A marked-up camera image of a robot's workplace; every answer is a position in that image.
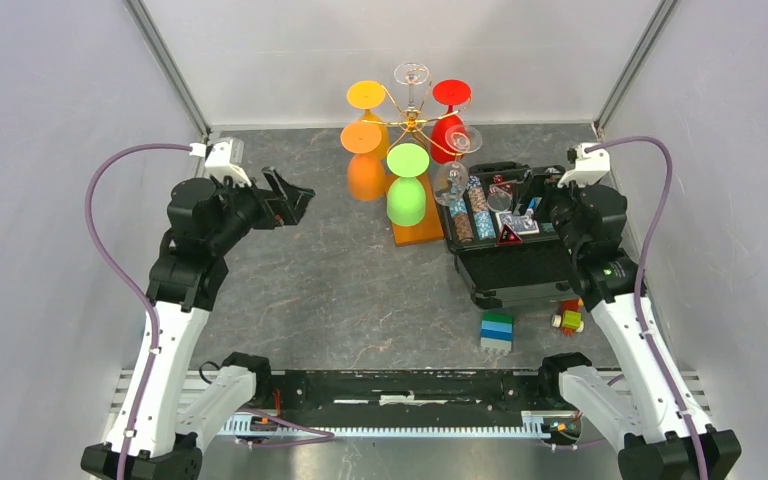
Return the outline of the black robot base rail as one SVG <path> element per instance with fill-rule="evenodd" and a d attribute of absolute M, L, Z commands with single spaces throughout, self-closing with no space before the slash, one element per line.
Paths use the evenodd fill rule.
<path fill-rule="evenodd" d="M 249 406 L 308 427 L 515 427 L 575 407 L 535 370 L 285 370 Z"/>

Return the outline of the clear wine glass front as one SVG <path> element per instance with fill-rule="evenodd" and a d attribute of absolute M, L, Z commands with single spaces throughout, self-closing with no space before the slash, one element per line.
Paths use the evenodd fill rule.
<path fill-rule="evenodd" d="M 461 124 L 450 127 L 444 134 L 444 141 L 447 153 L 453 159 L 437 168 L 431 187 L 439 205 L 452 207 L 463 197 L 469 186 L 470 174 L 464 158 L 481 148 L 483 137 L 476 128 Z"/>

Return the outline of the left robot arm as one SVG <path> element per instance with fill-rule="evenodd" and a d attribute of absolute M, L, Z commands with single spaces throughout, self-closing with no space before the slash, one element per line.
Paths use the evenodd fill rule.
<path fill-rule="evenodd" d="M 195 479 L 234 412 L 272 399 L 269 361 L 234 352 L 179 409 L 194 348 L 228 274 L 226 254 L 252 230 L 299 224 L 315 196 L 272 167 L 262 172 L 266 189 L 234 176 L 193 178 L 172 189 L 170 227 L 142 294 L 146 324 L 134 374 L 107 439 L 85 448 L 83 471 L 100 479 Z"/>

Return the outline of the green wine glass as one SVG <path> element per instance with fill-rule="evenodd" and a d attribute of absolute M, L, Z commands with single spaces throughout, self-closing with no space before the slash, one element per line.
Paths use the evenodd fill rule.
<path fill-rule="evenodd" d="M 419 177 L 429 167 L 427 151 L 415 143 L 394 146 L 387 155 L 387 167 L 396 176 L 387 191 L 387 215 L 401 227 L 412 227 L 425 217 L 426 192 Z"/>

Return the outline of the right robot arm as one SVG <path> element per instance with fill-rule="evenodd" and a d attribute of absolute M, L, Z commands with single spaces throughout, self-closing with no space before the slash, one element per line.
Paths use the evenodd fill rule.
<path fill-rule="evenodd" d="M 629 397 L 603 381 L 581 354 L 544 360 L 537 382 L 551 408 L 578 409 L 617 454 L 624 479 L 724 479 L 742 454 L 732 430 L 717 429 L 670 355 L 644 295 L 643 267 L 621 246 L 627 200 L 612 187 L 534 173 L 517 193 L 519 212 L 551 224 L 570 257 L 573 291 L 607 338 Z"/>

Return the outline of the orange wine glass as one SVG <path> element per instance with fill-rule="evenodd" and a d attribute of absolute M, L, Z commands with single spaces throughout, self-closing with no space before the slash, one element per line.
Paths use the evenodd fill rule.
<path fill-rule="evenodd" d="M 347 185 L 357 200 L 375 201 L 384 194 L 385 171 L 376 154 L 381 140 L 379 128 L 364 121 L 352 122 L 341 132 L 342 146 L 353 154 L 347 167 Z"/>

